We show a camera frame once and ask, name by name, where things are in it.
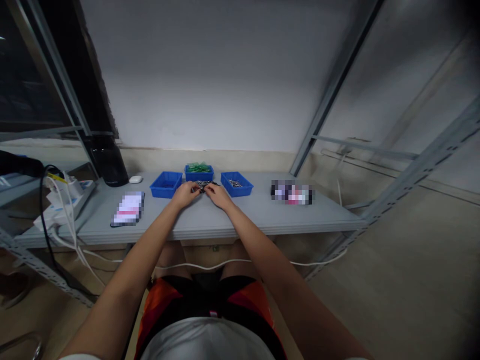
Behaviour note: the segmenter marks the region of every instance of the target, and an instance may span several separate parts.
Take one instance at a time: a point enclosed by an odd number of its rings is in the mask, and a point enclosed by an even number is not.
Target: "small parts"
[[[243,188],[242,185],[240,185],[240,183],[238,181],[235,181],[235,180],[228,180],[230,182],[230,184],[234,187],[234,188]]]
[[[208,184],[214,184],[214,185],[219,186],[215,181],[200,181],[200,180],[197,180],[197,181],[194,181],[194,183],[196,183],[200,187],[200,194],[205,192],[204,187],[206,187]]]
[[[203,161],[200,164],[198,162],[192,162],[187,165],[188,165],[188,168],[186,172],[188,173],[209,173],[210,172],[210,166],[208,166],[205,163],[205,161]]]

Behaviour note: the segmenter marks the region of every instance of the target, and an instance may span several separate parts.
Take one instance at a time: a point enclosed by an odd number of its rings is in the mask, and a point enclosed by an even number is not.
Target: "forearm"
[[[225,210],[253,265],[277,303],[305,359],[370,354],[310,290],[275,244],[236,206]]]
[[[169,203],[137,241],[61,357],[83,353],[107,360],[122,355],[119,344],[128,341],[137,308],[179,211]]]
[[[141,299],[179,211],[172,203],[163,209],[118,267],[102,298],[134,296]]]

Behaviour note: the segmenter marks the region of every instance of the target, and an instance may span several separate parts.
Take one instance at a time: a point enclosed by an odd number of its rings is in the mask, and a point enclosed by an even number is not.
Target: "gray metal shelf frame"
[[[305,159],[309,155],[317,140],[372,151],[380,156],[394,159],[411,160],[410,165],[385,189],[380,196],[372,201],[353,204],[346,209],[367,208],[361,217],[366,221],[366,226],[356,230],[342,232],[330,245],[325,254],[317,259],[326,262],[341,254],[350,244],[364,234],[371,225],[376,223],[386,212],[390,211],[402,198],[408,195],[422,180],[426,179],[433,170],[454,154],[461,146],[480,131],[480,96],[465,108],[460,116],[431,142],[420,154],[410,152],[392,151],[370,145],[345,141],[331,137],[321,136],[320,132],[327,120],[335,99],[349,73],[355,59],[367,38],[368,32],[382,7],[383,1],[370,1],[362,4],[361,13],[350,30],[342,52],[336,59],[336,68],[330,75],[327,89],[320,101],[318,110],[311,122],[307,134],[300,146],[298,154],[291,167],[290,174],[297,176]],[[319,265],[309,272],[305,279],[311,280],[327,265]]]
[[[74,88],[67,75],[67,71],[55,45],[52,34],[50,33],[47,21],[45,20],[40,5],[34,0],[27,0],[25,2],[20,0],[7,0],[7,4],[15,17],[21,19],[17,25],[22,29],[22,36],[24,36],[25,41],[34,47],[36,55],[38,55],[39,60],[41,61],[41,65],[47,72],[49,81],[52,82],[55,91],[58,93],[61,104],[68,116],[71,126],[24,132],[0,133],[0,142],[31,137],[42,137],[66,132],[75,132],[83,147],[83,150],[88,157],[91,170],[98,178],[99,175],[93,164],[92,157],[88,152],[81,135],[79,134],[79,131],[83,131],[86,136],[91,136],[92,131],[90,130],[82,112],[77,95],[75,94]],[[28,7],[28,12],[32,16],[27,15],[25,7]],[[33,23],[36,25],[38,32],[34,31]],[[42,43],[45,47],[40,45],[39,37],[41,37]],[[48,54],[52,66],[49,64],[46,54]],[[25,247],[17,244],[14,241],[14,236],[18,233],[19,229],[16,228],[16,226],[12,223],[12,221],[10,221],[5,213],[0,212],[0,246],[14,254],[19,260],[34,269],[42,277],[53,283],[70,296],[78,299],[87,307],[93,306],[96,297],[94,295],[89,295],[89,291],[59,264],[55,266],[48,254],[41,251],[33,253]],[[76,289],[82,290],[83,292],[71,288],[65,281],[64,277],[68,280],[70,285],[74,286]]]

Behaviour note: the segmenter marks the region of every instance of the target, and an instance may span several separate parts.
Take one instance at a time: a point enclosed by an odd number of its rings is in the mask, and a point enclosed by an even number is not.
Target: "blue plastic bin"
[[[182,175],[181,172],[163,171],[150,185],[151,195],[154,198],[173,198],[182,184]]]
[[[186,181],[213,181],[214,168],[208,165],[210,172],[187,172],[189,165],[185,165],[185,180]]]
[[[238,181],[242,187],[233,187],[229,180]],[[252,183],[238,171],[222,172],[220,181],[232,198],[248,196],[254,188]]]

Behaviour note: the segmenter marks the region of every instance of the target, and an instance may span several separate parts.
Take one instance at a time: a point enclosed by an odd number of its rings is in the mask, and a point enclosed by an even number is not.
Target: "green components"
[[[187,164],[188,168],[186,169],[187,173],[210,173],[210,166],[208,166],[205,161],[202,161],[200,164],[198,162],[191,162]]]

